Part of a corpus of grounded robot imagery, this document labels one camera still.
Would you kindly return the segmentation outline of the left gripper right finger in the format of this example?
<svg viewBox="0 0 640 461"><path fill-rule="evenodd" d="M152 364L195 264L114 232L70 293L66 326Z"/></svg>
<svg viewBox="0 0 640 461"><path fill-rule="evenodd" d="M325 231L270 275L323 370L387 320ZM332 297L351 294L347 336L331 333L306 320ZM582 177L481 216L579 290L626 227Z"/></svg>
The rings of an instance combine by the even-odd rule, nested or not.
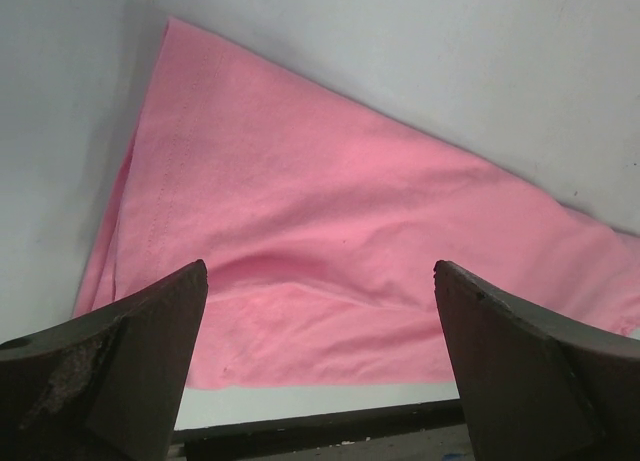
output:
<svg viewBox="0 0 640 461"><path fill-rule="evenodd" d="M435 299L478 460L636 460L639 342L439 261Z"/></svg>

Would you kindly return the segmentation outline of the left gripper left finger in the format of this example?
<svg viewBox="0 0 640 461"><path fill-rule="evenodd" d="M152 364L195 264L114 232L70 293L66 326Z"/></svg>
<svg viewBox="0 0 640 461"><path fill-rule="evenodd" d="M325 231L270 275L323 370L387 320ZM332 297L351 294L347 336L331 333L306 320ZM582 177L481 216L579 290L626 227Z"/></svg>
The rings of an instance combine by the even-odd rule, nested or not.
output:
<svg viewBox="0 0 640 461"><path fill-rule="evenodd" d="M197 260L119 301L2 343L2 459L165 459L207 290Z"/></svg>

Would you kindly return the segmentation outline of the pink t shirt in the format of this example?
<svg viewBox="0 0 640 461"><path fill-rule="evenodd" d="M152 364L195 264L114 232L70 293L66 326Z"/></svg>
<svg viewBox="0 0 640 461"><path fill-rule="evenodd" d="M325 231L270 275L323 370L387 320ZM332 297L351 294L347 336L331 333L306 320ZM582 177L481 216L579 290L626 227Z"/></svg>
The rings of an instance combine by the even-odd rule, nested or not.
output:
<svg viewBox="0 0 640 461"><path fill-rule="evenodd" d="M636 237L172 19L75 314L196 259L198 389L451 381L440 260L607 331L639 325Z"/></svg>

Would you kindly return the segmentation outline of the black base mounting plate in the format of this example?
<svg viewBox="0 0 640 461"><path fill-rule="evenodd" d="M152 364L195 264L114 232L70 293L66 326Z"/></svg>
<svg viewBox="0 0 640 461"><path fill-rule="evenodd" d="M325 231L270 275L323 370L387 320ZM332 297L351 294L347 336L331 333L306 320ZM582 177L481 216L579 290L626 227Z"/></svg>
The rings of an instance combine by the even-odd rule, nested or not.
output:
<svg viewBox="0 0 640 461"><path fill-rule="evenodd" d="M471 460L458 400L177 431L169 460Z"/></svg>

